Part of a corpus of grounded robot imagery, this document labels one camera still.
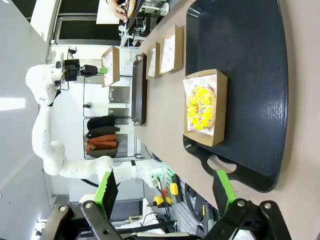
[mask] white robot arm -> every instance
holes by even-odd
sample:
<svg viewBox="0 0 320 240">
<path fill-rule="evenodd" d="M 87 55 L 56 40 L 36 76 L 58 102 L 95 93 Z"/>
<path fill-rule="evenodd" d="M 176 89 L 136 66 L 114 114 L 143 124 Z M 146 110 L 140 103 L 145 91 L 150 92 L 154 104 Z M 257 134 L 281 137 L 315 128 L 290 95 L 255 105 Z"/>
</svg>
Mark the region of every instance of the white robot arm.
<svg viewBox="0 0 320 240">
<path fill-rule="evenodd" d="M 100 182 L 106 172 L 113 170 L 117 184 L 128 179 L 143 179 L 154 188 L 157 179 L 155 176 L 162 178 L 163 175 L 162 165 L 154 159 L 128 161 L 118 167 L 114 167 L 114 161 L 109 156 L 92 160 L 68 160 L 64 145 L 58 141 L 51 141 L 51 112 L 58 91 L 55 82 L 62 79 L 62 68 L 61 62 L 37 65 L 31 67 L 26 74 L 26 85 L 40 105 L 32 130 L 32 147 L 35 154 L 42 158 L 44 171 L 52 176 L 61 175 L 76 179 L 86 179 L 97 174 Z"/>
</svg>

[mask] bolt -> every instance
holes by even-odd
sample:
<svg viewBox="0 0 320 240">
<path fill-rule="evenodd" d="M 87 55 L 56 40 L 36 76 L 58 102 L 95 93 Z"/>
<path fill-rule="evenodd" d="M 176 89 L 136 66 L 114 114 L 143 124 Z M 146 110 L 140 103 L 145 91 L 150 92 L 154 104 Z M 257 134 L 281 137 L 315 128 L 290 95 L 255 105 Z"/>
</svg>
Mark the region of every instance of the bolt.
<svg viewBox="0 0 320 240">
<path fill-rule="evenodd" d="M 270 204 L 270 203 L 266 203 L 266 204 L 264 205 L 264 207 L 265 207 L 266 209 L 270 209 L 270 208 L 271 208 L 271 204 Z"/>
<path fill-rule="evenodd" d="M 60 211 L 60 212 L 63 212 L 63 211 L 65 211 L 65 210 L 66 210 L 66 207 L 65 207 L 65 206 L 59 207 L 59 211 Z"/>
<path fill-rule="evenodd" d="M 238 206 L 243 207 L 245 205 L 245 202 L 243 200 L 238 201 Z"/>
</svg>

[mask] yellow donut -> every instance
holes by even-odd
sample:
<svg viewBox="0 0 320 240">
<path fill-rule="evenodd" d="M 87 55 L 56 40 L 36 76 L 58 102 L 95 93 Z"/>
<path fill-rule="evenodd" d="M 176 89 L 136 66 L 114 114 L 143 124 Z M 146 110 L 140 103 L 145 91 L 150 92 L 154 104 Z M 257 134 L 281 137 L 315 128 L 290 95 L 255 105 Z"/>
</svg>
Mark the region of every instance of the yellow donut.
<svg viewBox="0 0 320 240">
<path fill-rule="evenodd" d="M 187 117 L 196 130 L 210 127 L 216 119 L 217 98 L 208 88 L 198 86 L 187 101 Z"/>
</svg>

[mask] beige tabletop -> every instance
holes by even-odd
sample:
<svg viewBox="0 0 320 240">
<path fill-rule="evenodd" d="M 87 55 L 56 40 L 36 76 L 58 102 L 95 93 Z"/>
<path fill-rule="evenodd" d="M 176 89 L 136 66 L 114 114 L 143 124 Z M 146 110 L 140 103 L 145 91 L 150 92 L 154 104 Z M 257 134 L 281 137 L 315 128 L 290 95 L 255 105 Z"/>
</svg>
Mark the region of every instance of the beige tabletop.
<svg viewBox="0 0 320 240">
<path fill-rule="evenodd" d="M 193 1 L 180 0 L 138 53 L 146 53 L 170 26 L 184 26 Z M 277 202 L 293 239 L 315 240 L 320 233 L 320 1 L 280 0 L 280 6 L 289 69 L 288 128 L 280 177 L 269 193 L 259 193 L 237 181 L 231 183 L 235 191 L 248 195 L 255 204 Z M 134 132 L 215 206 L 213 178 L 183 146 L 184 77 L 183 67 L 148 81 L 146 124 L 135 127 Z M 213 168 L 221 167 L 216 160 L 209 162 Z"/>
</svg>

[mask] storage box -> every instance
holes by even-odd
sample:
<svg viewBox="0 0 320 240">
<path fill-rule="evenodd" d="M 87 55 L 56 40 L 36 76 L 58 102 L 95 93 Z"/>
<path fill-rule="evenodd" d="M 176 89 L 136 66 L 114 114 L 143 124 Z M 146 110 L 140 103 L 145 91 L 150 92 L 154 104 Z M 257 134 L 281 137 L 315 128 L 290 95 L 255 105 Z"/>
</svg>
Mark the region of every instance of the storage box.
<svg viewBox="0 0 320 240">
<path fill-rule="evenodd" d="M 208 135 L 199 131 L 188 131 L 187 121 L 187 99 L 184 101 L 184 121 L 183 134 L 196 142 L 213 146 L 224 140 L 225 137 L 225 121 L 226 121 L 226 103 L 227 103 L 227 77 L 216 69 L 199 71 L 186 76 L 186 79 L 203 77 L 208 75 L 216 75 L 216 111 L 213 135 Z"/>
<path fill-rule="evenodd" d="M 184 27 L 174 25 L 160 40 L 160 74 L 184 65 Z"/>
<path fill-rule="evenodd" d="M 120 51 L 119 48 L 110 47 L 101 57 L 101 67 L 107 69 L 102 74 L 102 87 L 108 87 L 120 81 Z"/>
<path fill-rule="evenodd" d="M 160 76 L 160 48 L 156 42 L 146 54 L 146 79 L 157 78 Z"/>
</svg>

